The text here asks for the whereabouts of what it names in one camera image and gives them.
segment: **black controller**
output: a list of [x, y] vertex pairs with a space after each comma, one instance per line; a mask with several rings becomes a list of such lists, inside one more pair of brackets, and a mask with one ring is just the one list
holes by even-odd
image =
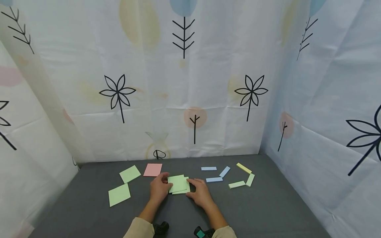
[[153, 224], [153, 226], [155, 230], [154, 237], [157, 237], [157, 238], [163, 237], [169, 229], [169, 224], [167, 222], [163, 222], [161, 225]]
[[212, 238], [213, 234], [214, 234], [215, 230], [214, 229], [209, 229], [209, 230], [206, 230], [206, 231], [203, 231], [201, 229], [201, 227], [197, 227], [193, 234], [197, 237], [197, 238]]

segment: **beige sleeve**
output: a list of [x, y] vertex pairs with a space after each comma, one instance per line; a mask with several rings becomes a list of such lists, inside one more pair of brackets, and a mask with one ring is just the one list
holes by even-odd
[[153, 238], [154, 234], [154, 226], [151, 223], [136, 217], [123, 238]]
[[212, 238], [237, 238], [233, 229], [230, 226], [226, 226], [217, 229]]

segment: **yellow paper strip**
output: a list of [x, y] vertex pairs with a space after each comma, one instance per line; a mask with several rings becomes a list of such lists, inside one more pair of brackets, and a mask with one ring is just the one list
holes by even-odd
[[251, 174], [251, 170], [246, 168], [245, 166], [243, 166], [242, 164], [238, 163], [237, 166], [242, 169], [243, 171], [245, 171], [246, 173], [248, 174]]
[[229, 184], [229, 188], [232, 189], [232, 188], [237, 188], [237, 187], [241, 187], [244, 185], [246, 185], [246, 183], [244, 181], [239, 181], [236, 183]]
[[254, 176], [255, 176], [254, 174], [249, 175], [249, 178], [246, 181], [246, 186], [251, 187], [251, 184], [253, 183]]

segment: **person's left hand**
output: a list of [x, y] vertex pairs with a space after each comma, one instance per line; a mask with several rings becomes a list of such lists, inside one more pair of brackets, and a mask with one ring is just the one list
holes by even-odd
[[173, 183], [168, 183], [166, 180], [168, 176], [168, 172], [161, 173], [151, 182], [150, 201], [160, 204], [168, 195], [173, 186]]

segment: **hand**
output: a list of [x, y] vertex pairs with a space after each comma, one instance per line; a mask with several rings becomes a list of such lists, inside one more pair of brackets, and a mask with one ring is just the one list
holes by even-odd
[[187, 179], [187, 181], [193, 184], [196, 187], [194, 193], [186, 193], [188, 198], [194, 200], [194, 202], [202, 207], [204, 210], [207, 210], [215, 203], [210, 195], [207, 184], [202, 179]]
[[168, 176], [168, 172], [161, 173], [151, 182], [150, 201], [161, 204], [168, 195], [168, 191], [173, 186], [173, 183], [168, 183], [166, 180]]

